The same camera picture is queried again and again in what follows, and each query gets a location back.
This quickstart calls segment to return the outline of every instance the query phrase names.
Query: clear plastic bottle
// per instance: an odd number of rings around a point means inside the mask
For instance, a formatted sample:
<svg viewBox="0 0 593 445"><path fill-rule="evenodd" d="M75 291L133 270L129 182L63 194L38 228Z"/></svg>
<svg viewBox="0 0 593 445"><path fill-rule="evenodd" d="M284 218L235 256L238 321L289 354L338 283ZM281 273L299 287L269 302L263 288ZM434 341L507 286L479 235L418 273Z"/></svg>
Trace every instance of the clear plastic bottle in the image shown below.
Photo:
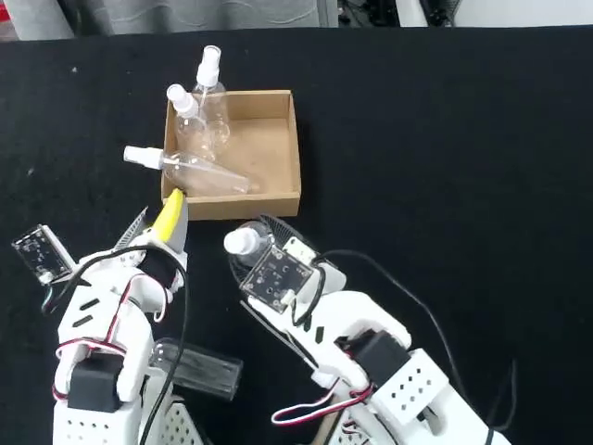
<svg viewBox="0 0 593 445"><path fill-rule="evenodd" d="M206 46L202 62L197 68L193 92L208 123L216 153L224 151L231 136L226 89L219 82L220 62L221 49L213 45Z"/></svg>
<svg viewBox="0 0 593 445"><path fill-rule="evenodd" d="M247 267L253 267L273 242L266 224L250 221L224 237L224 249Z"/></svg>
<svg viewBox="0 0 593 445"><path fill-rule="evenodd" d="M210 131L196 99L178 83L167 89L167 98L177 112L175 136L178 150L215 160Z"/></svg>
<svg viewBox="0 0 593 445"><path fill-rule="evenodd" d="M176 186L189 195L243 195L254 187L245 176L191 153L169 155L160 148L126 146L123 159L149 169L163 170Z"/></svg>

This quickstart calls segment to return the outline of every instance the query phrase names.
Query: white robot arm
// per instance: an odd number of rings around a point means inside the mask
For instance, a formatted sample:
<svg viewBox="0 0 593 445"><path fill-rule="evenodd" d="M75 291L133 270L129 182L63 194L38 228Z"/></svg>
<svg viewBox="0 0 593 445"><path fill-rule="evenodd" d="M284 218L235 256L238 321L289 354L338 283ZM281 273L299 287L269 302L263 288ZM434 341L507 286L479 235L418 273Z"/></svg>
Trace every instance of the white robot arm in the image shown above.
<svg viewBox="0 0 593 445"><path fill-rule="evenodd" d="M176 290L185 286L187 296L185 196L175 190L151 227L144 228L142 217L113 249L78 263L46 226L13 243L48 285L43 312L72 294L57 330L55 445L204 443L183 404L171 396L183 353L187 299L170 370L149 361L155 341L146 315L159 322ZM54 296L51 285L60 281L66 284Z"/></svg>
<svg viewBox="0 0 593 445"><path fill-rule="evenodd" d="M271 229L267 239L269 249L241 280L244 306L284 336L313 369L312 380L328 388L316 403L275 413L274 424L296 425L338 413L334 425L339 427L325 445L509 444L481 420L424 350L410 349L403 324L368 295L342 290L346 277L332 263L319 261L299 236L285 241ZM241 255L232 255L232 267L240 260ZM331 398L333 405L321 407ZM309 413L293 414L305 408Z"/></svg>

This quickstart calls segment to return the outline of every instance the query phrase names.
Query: white spray nozzle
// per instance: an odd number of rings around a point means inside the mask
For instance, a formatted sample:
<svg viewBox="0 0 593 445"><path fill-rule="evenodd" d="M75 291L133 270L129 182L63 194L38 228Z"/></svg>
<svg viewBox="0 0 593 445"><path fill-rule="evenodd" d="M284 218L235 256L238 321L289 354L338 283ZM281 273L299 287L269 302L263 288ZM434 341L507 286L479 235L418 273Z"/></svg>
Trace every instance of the white spray nozzle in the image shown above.
<svg viewBox="0 0 593 445"><path fill-rule="evenodd" d="M193 118L194 116L197 116L197 101L178 83L174 83L167 88L167 98L173 104L173 108L175 108L177 114L183 118Z"/></svg>
<svg viewBox="0 0 593 445"><path fill-rule="evenodd" d="M232 255L247 255L257 250L259 234L249 227L240 227L224 237L224 249Z"/></svg>
<svg viewBox="0 0 593 445"><path fill-rule="evenodd" d="M207 88L216 86L219 82L219 65L221 63L221 49L214 45L208 45L204 48L202 62L197 67L197 83Z"/></svg>
<svg viewBox="0 0 593 445"><path fill-rule="evenodd" d="M151 146L126 146L123 160L144 165L149 169L160 170L162 167L163 150Z"/></svg>

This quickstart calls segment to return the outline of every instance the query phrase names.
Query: black cloth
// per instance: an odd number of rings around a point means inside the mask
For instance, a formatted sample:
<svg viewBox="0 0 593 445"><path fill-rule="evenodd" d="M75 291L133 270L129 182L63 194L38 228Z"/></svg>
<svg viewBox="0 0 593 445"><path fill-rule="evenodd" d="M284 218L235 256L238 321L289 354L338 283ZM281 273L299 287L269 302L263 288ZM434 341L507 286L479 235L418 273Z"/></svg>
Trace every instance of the black cloth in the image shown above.
<svg viewBox="0 0 593 445"><path fill-rule="evenodd" d="M47 223L75 258L112 246L158 173L165 89L191 87L203 45L229 89L291 89L303 195L292 223L321 250L363 250L441 321L486 415L511 359L514 443L588 435L593 245L593 29L201 32L0 44L0 366L4 443L50 443L59 317L9 242ZM189 340L242 358L235 401L187 392L216 444L296 443L270 414L322 392L238 305L221 241L193 222ZM373 270L336 260L448 370L426 316ZM181 296L156 337L178 336ZM501 415L508 398L501 403Z"/></svg>

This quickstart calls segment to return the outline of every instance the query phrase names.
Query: cardboard box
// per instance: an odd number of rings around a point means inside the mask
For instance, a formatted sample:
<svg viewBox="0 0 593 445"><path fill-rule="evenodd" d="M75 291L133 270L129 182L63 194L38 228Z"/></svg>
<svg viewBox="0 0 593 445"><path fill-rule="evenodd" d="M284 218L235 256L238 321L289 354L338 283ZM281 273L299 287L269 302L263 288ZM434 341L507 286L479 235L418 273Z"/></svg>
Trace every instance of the cardboard box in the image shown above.
<svg viewBox="0 0 593 445"><path fill-rule="evenodd" d="M243 174L258 184L257 193L220 197L187 198L189 219L234 220L255 218L261 213L295 216L300 201L300 163L297 121L290 91L232 91L228 93L231 139L217 163ZM175 111L167 107L165 151L177 151ZM161 178L161 197L174 185Z"/></svg>

